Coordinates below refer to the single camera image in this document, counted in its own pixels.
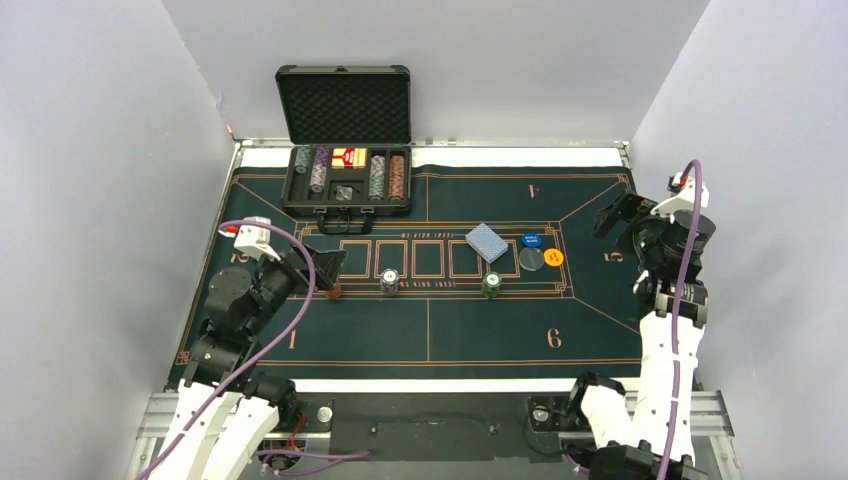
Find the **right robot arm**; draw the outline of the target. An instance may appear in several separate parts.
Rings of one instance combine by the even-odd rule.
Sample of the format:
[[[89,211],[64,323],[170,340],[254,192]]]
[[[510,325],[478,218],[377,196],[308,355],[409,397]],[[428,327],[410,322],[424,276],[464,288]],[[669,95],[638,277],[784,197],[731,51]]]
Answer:
[[[695,185],[655,202],[626,191],[597,212],[593,234],[627,227],[618,247],[637,259],[633,292],[640,302],[641,361],[634,408],[617,380],[586,372],[565,402],[569,422],[590,429],[592,449],[564,454],[591,479],[705,479],[691,433],[694,372],[708,316],[708,291],[697,276],[715,224],[702,210],[708,193]]]

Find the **blue playing card deck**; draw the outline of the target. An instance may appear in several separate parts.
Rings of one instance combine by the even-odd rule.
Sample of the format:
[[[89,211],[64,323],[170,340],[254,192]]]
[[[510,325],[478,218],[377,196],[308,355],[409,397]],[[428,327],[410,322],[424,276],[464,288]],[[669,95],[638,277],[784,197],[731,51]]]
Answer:
[[[487,264],[492,264],[509,249],[508,243],[485,223],[469,231],[465,241]]]

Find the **orange poker chip stack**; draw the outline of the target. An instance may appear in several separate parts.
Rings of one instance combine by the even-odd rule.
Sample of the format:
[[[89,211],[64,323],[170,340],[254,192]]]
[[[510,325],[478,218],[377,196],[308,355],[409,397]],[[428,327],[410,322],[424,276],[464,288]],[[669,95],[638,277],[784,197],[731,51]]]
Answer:
[[[329,300],[338,300],[343,293],[343,288],[340,283],[336,283],[331,289],[325,291],[325,296]]]

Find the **blue small blind button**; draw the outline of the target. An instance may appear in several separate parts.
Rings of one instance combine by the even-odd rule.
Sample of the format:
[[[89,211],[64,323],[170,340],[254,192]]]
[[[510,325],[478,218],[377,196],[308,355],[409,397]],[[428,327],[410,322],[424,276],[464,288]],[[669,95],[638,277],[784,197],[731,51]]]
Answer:
[[[522,243],[528,248],[539,248],[542,243],[542,237],[535,232],[527,232],[522,235]]]

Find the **yellow big blind button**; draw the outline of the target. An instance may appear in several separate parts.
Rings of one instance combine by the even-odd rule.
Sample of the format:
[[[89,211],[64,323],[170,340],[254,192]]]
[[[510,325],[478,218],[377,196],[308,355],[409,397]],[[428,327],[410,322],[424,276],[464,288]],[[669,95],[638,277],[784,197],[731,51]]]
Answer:
[[[565,262],[565,255],[557,248],[548,248],[543,252],[543,259],[548,266],[560,267]]]

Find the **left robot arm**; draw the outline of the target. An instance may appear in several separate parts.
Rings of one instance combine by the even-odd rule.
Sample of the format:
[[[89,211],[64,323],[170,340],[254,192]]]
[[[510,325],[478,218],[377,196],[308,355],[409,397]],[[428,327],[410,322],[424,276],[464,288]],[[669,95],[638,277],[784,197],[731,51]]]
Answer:
[[[347,254],[260,248],[208,283],[203,329],[189,349],[162,449],[141,479],[236,479],[272,429],[298,416],[293,381],[255,367],[293,337],[319,291],[335,287]]]

